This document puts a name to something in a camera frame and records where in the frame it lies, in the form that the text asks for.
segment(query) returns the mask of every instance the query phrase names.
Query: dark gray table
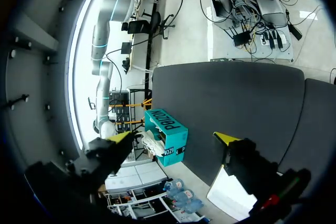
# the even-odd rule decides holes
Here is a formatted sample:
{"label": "dark gray table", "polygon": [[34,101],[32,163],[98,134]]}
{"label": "dark gray table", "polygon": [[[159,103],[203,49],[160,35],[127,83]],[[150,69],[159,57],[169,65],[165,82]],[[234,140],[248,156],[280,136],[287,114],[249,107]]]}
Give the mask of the dark gray table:
{"label": "dark gray table", "polygon": [[153,108],[189,129],[183,163],[208,185],[221,165],[218,131],[257,143],[279,163],[293,138],[304,96],[299,69],[266,63],[204,62],[156,68]]}

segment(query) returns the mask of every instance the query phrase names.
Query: desk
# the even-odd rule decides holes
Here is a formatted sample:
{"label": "desk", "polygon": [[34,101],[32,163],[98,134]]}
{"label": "desk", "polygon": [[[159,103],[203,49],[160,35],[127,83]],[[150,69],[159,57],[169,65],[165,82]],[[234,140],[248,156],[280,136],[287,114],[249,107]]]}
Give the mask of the desk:
{"label": "desk", "polygon": [[[233,40],[222,29],[220,29],[213,23],[211,25],[213,26],[214,42],[213,42],[212,57],[210,57],[209,60],[218,58],[228,58],[228,59],[251,58],[251,54],[249,54],[244,47],[242,49],[235,47]],[[257,52],[253,54],[254,60],[256,60],[256,58],[265,58],[267,56],[269,56],[268,57],[269,59],[291,60],[293,58],[293,46],[288,27],[286,26],[282,28],[277,28],[277,30],[281,37],[285,37],[282,40],[286,42],[286,44],[284,44],[283,42],[283,48],[280,50],[276,45],[276,48],[273,49],[272,51],[269,45],[263,45],[261,43],[260,39],[261,35],[256,35],[255,43],[257,46]],[[236,31],[237,33],[241,33],[242,32],[241,27],[236,28]],[[252,43],[251,45],[252,52],[255,51],[255,48],[256,48],[255,45]]]}

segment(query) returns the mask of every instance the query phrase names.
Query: wall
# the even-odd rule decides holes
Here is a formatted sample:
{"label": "wall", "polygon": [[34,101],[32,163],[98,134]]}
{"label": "wall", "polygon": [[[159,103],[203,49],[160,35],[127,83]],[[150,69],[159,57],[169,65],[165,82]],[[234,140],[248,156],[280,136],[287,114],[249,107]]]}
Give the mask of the wall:
{"label": "wall", "polygon": [[[1,105],[23,93],[30,95],[29,101],[19,103],[14,111],[2,109],[3,141],[12,150],[21,170],[37,161],[54,160],[64,164],[67,159],[78,156],[66,111],[64,65],[68,39],[83,0],[67,1],[68,12],[62,13],[63,16],[60,16],[58,7],[64,0],[22,0],[19,2],[21,6],[13,13],[14,17],[26,14],[35,26],[49,35],[53,33],[52,37],[59,42],[57,52],[41,49],[33,43],[31,51],[17,49],[16,57],[8,60],[9,50],[15,48],[9,43],[17,34],[15,19],[13,26],[2,34]],[[44,64],[47,56],[51,57],[51,65]],[[50,103],[50,111],[45,111],[46,103]],[[60,150],[65,151],[64,156],[59,154]]]}

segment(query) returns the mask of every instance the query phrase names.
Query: office chair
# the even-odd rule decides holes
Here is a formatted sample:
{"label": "office chair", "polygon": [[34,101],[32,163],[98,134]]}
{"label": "office chair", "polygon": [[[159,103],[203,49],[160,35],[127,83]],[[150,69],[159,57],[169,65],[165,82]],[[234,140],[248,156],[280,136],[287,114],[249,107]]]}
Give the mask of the office chair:
{"label": "office chair", "polygon": [[164,36],[164,30],[167,27],[175,27],[175,25],[167,26],[166,22],[170,17],[174,17],[173,14],[168,15],[168,17],[161,22],[161,15],[159,12],[155,12],[153,15],[143,12],[142,16],[151,17],[151,22],[147,20],[136,20],[128,23],[122,24],[122,31],[126,31],[128,34],[149,34],[154,35],[159,29],[159,33],[162,34],[163,39],[168,39]]}

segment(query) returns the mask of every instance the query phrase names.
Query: water bottle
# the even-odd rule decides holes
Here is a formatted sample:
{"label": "water bottle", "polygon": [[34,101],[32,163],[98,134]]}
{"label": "water bottle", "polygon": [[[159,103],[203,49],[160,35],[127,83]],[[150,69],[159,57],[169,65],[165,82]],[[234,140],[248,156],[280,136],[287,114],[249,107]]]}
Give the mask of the water bottle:
{"label": "water bottle", "polygon": [[183,191],[183,181],[181,179],[176,179],[164,184],[163,190],[167,191],[167,197],[173,199],[174,195]]}
{"label": "water bottle", "polygon": [[199,199],[192,199],[189,204],[186,204],[183,207],[183,210],[187,214],[192,214],[192,213],[197,212],[198,210],[200,210],[203,206],[204,205],[203,205],[203,203],[202,203],[201,200],[199,200]]}
{"label": "water bottle", "polygon": [[178,202],[187,202],[195,196],[194,192],[191,190],[182,191],[174,196],[174,200]]}
{"label": "water bottle", "polygon": [[187,205],[190,202],[191,202],[190,200],[188,200],[188,201],[176,201],[176,200],[173,200],[173,205],[175,207],[178,207],[178,208],[183,208],[185,205]]}

